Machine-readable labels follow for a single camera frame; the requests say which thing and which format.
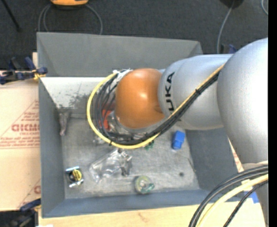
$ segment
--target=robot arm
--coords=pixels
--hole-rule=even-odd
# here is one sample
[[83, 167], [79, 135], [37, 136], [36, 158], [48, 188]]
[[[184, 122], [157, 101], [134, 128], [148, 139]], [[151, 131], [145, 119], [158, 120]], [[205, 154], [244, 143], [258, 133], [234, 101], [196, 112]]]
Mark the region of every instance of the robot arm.
[[[215, 80], [199, 90], [214, 71], [218, 71]], [[107, 94], [114, 94], [112, 88], [116, 87], [112, 96], [115, 109], [107, 117], [113, 132], [106, 132], [101, 125], [98, 131], [100, 135], [105, 132], [108, 143], [119, 142], [116, 146], [122, 148], [146, 146], [174, 123], [189, 130], [224, 127], [242, 163], [268, 160], [268, 39], [255, 41], [235, 54], [177, 61], [162, 74], [154, 69], [132, 70], [114, 87], [108, 82], [105, 85], [100, 99], [110, 98]], [[196, 95], [193, 103], [173, 120], [188, 95]], [[104, 120], [101, 107], [107, 102], [96, 104], [97, 121]], [[268, 185], [258, 195], [268, 223]]]

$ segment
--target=black cable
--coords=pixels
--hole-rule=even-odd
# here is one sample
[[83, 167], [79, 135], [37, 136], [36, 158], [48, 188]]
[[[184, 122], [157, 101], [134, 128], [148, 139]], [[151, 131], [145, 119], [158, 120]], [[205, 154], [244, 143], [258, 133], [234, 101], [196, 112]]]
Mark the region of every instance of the black cable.
[[89, 8], [95, 15], [96, 17], [98, 18], [99, 20], [99, 23], [100, 23], [100, 32], [99, 32], [99, 35], [101, 35], [103, 33], [103, 21], [101, 19], [101, 16], [97, 13], [97, 11], [95, 11], [91, 6], [89, 6], [88, 4], [85, 4], [85, 6], [87, 8]]
[[11, 20], [12, 20], [13, 23], [15, 24], [17, 31], [18, 31], [18, 32], [21, 32], [22, 29], [21, 29], [19, 23], [17, 22], [15, 16], [13, 15], [12, 11], [10, 10], [10, 8], [9, 8], [9, 6], [8, 6], [8, 4], [7, 4], [7, 2], [6, 2], [6, 0], [1, 0], [1, 2], [3, 3], [3, 5], [4, 5], [6, 11], [8, 12], [8, 14], [9, 14]]
[[238, 203], [238, 205], [236, 206], [236, 208], [233, 210], [232, 214], [230, 215], [230, 217], [228, 218], [228, 220], [225, 222], [223, 227], [228, 227], [229, 224], [231, 223], [232, 219], [235, 217], [236, 213], [238, 212], [238, 210], [241, 208], [241, 206], [244, 204], [244, 202], [247, 200], [247, 198], [253, 193], [255, 192], [258, 188], [260, 188], [261, 186], [263, 186], [264, 184], [268, 183], [268, 180], [254, 186], [248, 193], [246, 193], [246, 195], [240, 200], [240, 202]]
[[265, 9], [265, 6], [263, 5], [263, 3], [264, 3], [264, 0], [261, 0], [260, 1], [260, 6], [261, 6], [262, 10], [265, 12], [265, 14], [269, 15], [269, 12]]
[[42, 11], [40, 12], [40, 15], [39, 15], [39, 18], [38, 18], [38, 29], [37, 29], [38, 32], [41, 31], [41, 20], [42, 20], [42, 17], [43, 17], [43, 15], [44, 15], [44, 12], [45, 12], [45, 10], [48, 10], [49, 7], [50, 7], [51, 5], [52, 5], [51, 3], [50, 3], [50, 4], [47, 4], [47, 5], [42, 9]]
[[[188, 108], [193, 104], [193, 102], [201, 95], [202, 92], [204, 92], [209, 86], [211, 86], [214, 82], [217, 81], [219, 72], [220, 71], [218, 71], [216, 74], [214, 74], [212, 76], [212, 78], [210, 78], [206, 83], [204, 83], [198, 90], [196, 89], [195, 92], [192, 94], [192, 96], [188, 99], [188, 101], [182, 106], [182, 108], [179, 109], [179, 111], [176, 112], [171, 118], [169, 118], [168, 120], [163, 122], [155, 130], [153, 130], [149, 133], [146, 133], [144, 136], [142, 136], [138, 139], [133, 139], [134, 135], [133, 135], [132, 139], [129, 139], [129, 136], [127, 136], [126, 139], [125, 139], [125, 137], [117, 138], [116, 136], [118, 136], [118, 134], [115, 134], [113, 137], [111, 137], [110, 133], [108, 133], [107, 130], [104, 129], [104, 126], [100, 125], [100, 123], [99, 123], [99, 121], [100, 121], [102, 124], [102, 122], [104, 120], [102, 118], [102, 115], [103, 115], [102, 111], [103, 111], [103, 105], [104, 105], [104, 102], [102, 102], [102, 100], [104, 100], [104, 99], [102, 97], [104, 96], [104, 93], [106, 93], [107, 89], [113, 83], [113, 80], [117, 77], [117, 76], [115, 76], [112, 79], [110, 79], [109, 81], [107, 81], [102, 86], [102, 88], [100, 89], [100, 91], [96, 97], [96, 104], [95, 104], [96, 110], [94, 110], [96, 127], [103, 135], [106, 135], [108, 137], [108, 139], [110, 139], [112, 142], [118, 143], [118, 144], [123, 144], [123, 145], [139, 144], [139, 143], [149, 139], [150, 137], [153, 137], [154, 135], [156, 135], [158, 133], [159, 133], [159, 135], [162, 135], [166, 131], [168, 131], [177, 121], [179, 121], [179, 119], [188, 110]], [[111, 90], [107, 93], [106, 99], [108, 99], [110, 97], [110, 94], [112, 92], [113, 92], [113, 90]]]
[[222, 22], [222, 25], [221, 25], [220, 28], [219, 28], [219, 32], [218, 32], [218, 36], [217, 36], [217, 42], [216, 42], [216, 52], [217, 52], [217, 54], [220, 53], [220, 51], [219, 51], [220, 37], [221, 37], [222, 32], [223, 32], [223, 29], [224, 29], [224, 27], [225, 27], [225, 23], [226, 23], [226, 21], [227, 21], [229, 15], [230, 15], [232, 9], [233, 9], [234, 3], [235, 3], [235, 0], [232, 1], [232, 4], [231, 4], [231, 6], [230, 6], [230, 8], [229, 8], [229, 10], [228, 10], [228, 12], [227, 12], [227, 14], [226, 14], [226, 16], [225, 16], [223, 22]]
[[46, 25], [46, 14], [48, 13], [48, 10], [50, 9], [50, 7], [51, 7], [51, 6], [48, 6], [48, 7], [45, 9], [44, 14], [43, 14], [43, 26], [44, 26], [44, 28], [45, 28], [45, 30], [46, 30], [47, 32], [49, 32], [49, 29], [48, 29], [48, 27], [47, 27], [47, 25]]
[[114, 100], [115, 100], [115, 94], [114, 94], [113, 97], [111, 98], [109, 104], [107, 105], [107, 108], [104, 109], [104, 110], [105, 110], [105, 113], [103, 113], [103, 110], [102, 110], [102, 127], [103, 127], [103, 128], [105, 128], [105, 127], [104, 127], [104, 120], [106, 119], [106, 116], [107, 116], [107, 114], [108, 114], [108, 112], [109, 112], [109, 110], [110, 110], [110, 107], [112, 106]]
[[195, 211], [193, 217], [191, 218], [189, 227], [195, 227], [203, 210], [206, 205], [218, 194], [220, 194], [225, 189], [230, 189], [233, 185], [240, 183], [244, 180], [256, 178], [258, 176], [264, 175], [268, 173], [268, 165], [259, 166], [256, 168], [252, 168], [249, 170], [245, 170], [241, 173], [235, 174], [225, 181], [221, 182], [216, 188], [214, 188], [207, 197], [203, 200], [203, 202], [199, 205], [197, 210]]

